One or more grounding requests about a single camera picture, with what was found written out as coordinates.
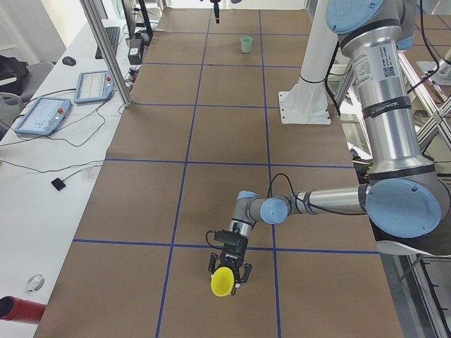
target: red object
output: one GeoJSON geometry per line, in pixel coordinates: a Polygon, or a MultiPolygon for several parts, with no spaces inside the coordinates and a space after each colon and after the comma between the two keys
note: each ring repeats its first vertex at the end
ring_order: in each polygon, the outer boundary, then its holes
{"type": "Polygon", "coordinates": [[[14,322],[39,324],[44,314],[45,304],[25,301],[6,296],[0,299],[0,319],[14,322]]]}

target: table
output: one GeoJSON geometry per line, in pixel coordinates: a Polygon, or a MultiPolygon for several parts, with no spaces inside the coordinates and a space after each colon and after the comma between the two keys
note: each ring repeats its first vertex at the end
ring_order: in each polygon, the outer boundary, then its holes
{"type": "Polygon", "coordinates": [[[240,190],[357,184],[338,118],[280,122],[309,31],[304,11],[164,11],[36,338],[402,337],[365,216],[257,224],[249,282],[209,287],[204,235],[240,190]]]}
{"type": "MultiPolygon", "coordinates": [[[[104,25],[116,25],[121,29],[124,20],[105,20],[104,25]]],[[[130,67],[125,35],[117,51],[117,61],[125,75],[130,67]]],[[[61,57],[72,56],[77,64],[73,67],[60,61],[39,88],[35,96],[60,89],[75,88],[81,72],[106,70],[103,60],[94,59],[97,44],[88,25],[84,26],[74,42],[61,57]]],[[[57,94],[73,99],[74,92],[57,94]]],[[[53,134],[52,137],[65,138],[80,144],[102,123],[96,113],[91,114],[99,104],[76,105],[61,125],[64,127],[84,118],[78,123],[53,134]]],[[[64,141],[36,139],[30,142],[0,147],[0,159],[40,170],[64,168],[70,165],[103,160],[105,151],[121,119],[122,101],[119,95],[99,109],[104,125],[81,147],[73,147],[64,141]]],[[[9,131],[1,145],[20,141],[9,131]]],[[[98,168],[90,175],[78,173],[67,181],[67,187],[56,191],[50,182],[64,178],[88,165],[61,171],[59,173],[33,173],[6,163],[0,166],[0,210],[1,236],[0,290],[2,295],[14,295],[41,303],[47,303],[54,288],[67,250],[72,242],[83,210],[97,179],[98,168]],[[25,283],[31,276],[42,274],[44,286],[38,292],[24,294],[25,283]]],[[[2,337],[31,337],[36,325],[25,325],[0,321],[2,337]]]]}

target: tablet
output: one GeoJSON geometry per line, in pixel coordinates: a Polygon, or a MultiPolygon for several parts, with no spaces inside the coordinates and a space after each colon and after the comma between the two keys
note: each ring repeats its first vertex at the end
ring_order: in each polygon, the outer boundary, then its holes
{"type": "Polygon", "coordinates": [[[63,122],[71,108],[70,99],[40,97],[14,130],[18,134],[51,134],[63,122]]]}
{"type": "Polygon", "coordinates": [[[90,104],[106,101],[111,96],[113,88],[113,80],[107,70],[81,73],[78,77],[74,102],[90,104]]]}

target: yellow object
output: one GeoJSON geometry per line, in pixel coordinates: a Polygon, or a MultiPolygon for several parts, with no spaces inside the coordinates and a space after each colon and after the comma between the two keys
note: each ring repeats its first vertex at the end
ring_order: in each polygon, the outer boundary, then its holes
{"type": "Polygon", "coordinates": [[[218,297],[228,296],[232,293],[235,278],[230,268],[225,266],[216,270],[211,278],[211,290],[218,297]]]}

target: black small box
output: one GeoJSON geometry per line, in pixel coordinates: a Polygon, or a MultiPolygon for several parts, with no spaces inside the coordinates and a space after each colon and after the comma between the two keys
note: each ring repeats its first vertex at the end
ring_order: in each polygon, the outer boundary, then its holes
{"type": "Polygon", "coordinates": [[[142,52],[144,45],[142,39],[134,37],[130,40],[130,49],[128,49],[128,60],[130,65],[140,65],[142,63],[142,52]]]}
{"type": "Polygon", "coordinates": [[[66,187],[63,180],[59,177],[57,177],[55,180],[51,181],[51,185],[53,185],[55,187],[55,189],[58,191],[62,190],[64,187],[66,187]]]}

